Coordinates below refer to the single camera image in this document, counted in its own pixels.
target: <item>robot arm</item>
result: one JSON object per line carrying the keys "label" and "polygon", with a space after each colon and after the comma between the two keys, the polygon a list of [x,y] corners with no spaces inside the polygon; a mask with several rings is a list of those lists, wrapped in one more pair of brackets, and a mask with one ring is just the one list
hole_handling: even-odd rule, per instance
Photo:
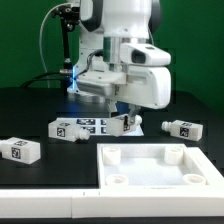
{"label": "robot arm", "polygon": [[96,49],[103,49],[103,56],[92,60],[89,70],[77,76],[77,85],[81,91],[106,98],[111,112],[116,110],[115,102],[129,103],[129,114],[107,121],[107,132],[115,136],[135,128],[139,123],[135,116],[141,107],[164,108],[170,101],[170,73],[164,66],[170,63],[171,57],[147,44],[152,2],[80,2],[83,41],[77,67],[82,67],[89,53]]}

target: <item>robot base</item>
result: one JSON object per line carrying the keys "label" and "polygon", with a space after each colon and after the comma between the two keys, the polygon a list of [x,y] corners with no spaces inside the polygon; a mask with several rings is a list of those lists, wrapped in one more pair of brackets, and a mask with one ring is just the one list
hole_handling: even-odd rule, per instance
{"label": "robot base", "polygon": [[70,86],[67,89],[68,98],[72,100],[78,100],[85,103],[105,103],[106,99],[101,96],[97,96],[91,93],[80,91],[77,86]]}

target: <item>green backdrop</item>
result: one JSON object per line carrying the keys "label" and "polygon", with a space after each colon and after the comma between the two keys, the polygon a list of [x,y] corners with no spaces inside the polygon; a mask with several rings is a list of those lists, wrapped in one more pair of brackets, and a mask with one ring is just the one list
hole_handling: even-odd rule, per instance
{"label": "green backdrop", "polygon": [[[62,0],[0,0],[0,87],[20,86],[39,75],[39,30]],[[192,93],[224,116],[224,0],[161,0],[163,20],[154,34],[172,55],[172,88]],[[71,34],[78,58],[78,30]],[[47,20],[43,49],[49,71],[62,68],[59,18]]]}

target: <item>blue light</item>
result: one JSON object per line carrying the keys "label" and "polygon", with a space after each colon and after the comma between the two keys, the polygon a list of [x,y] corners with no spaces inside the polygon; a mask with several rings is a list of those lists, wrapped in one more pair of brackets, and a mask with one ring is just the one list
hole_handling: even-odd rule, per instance
{"label": "blue light", "polygon": [[76,67],[73,66],[73,70],[72,70],[72,89],[75,89],[75,76],[76,76]]}

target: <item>black tabletop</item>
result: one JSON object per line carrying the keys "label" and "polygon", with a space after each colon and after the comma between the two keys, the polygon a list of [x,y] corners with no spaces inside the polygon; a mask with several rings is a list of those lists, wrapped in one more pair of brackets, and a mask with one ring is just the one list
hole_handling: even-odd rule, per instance
{"label": "black tabletop", "polygon": [[[98,188],[97,143],[184,143],[199,147],[223,174],[224,119],[186,92],[173,92],[162,110],[142,108],[144,136],[91,136],[88,141],[66,142],[48,138],[48,123],[57,117],[108,117],[105,104],[69,99],[60,89],[0,89],[0,139],[19,137],[41,143],[41,160],[32,165],[1,159],[0,189]],[[127,112],[127,105],[118,105]],[[183,120],[203,124],[200,141],[171,137],[161,130],[163,121]],[[82,220],[23,220],[22,223],[223,223],[224,218],[135,218]],[[19,220],[0,220],[0,223]]]}

